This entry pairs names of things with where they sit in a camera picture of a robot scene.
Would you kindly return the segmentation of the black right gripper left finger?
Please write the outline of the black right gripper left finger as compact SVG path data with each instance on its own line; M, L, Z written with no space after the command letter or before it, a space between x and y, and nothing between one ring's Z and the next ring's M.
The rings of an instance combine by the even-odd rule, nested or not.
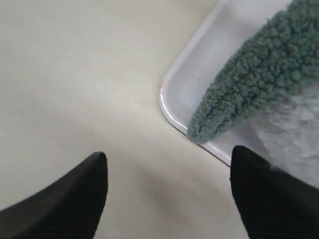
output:
M92 239L108 193L108 166L94 152L36 194L0 212L2 239Z

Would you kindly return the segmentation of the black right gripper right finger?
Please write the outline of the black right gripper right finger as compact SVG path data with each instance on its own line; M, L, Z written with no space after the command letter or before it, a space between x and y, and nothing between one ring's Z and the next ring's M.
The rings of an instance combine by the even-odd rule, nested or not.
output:
M317 239L319 190L244 146L231 155L230 184L251 239Z

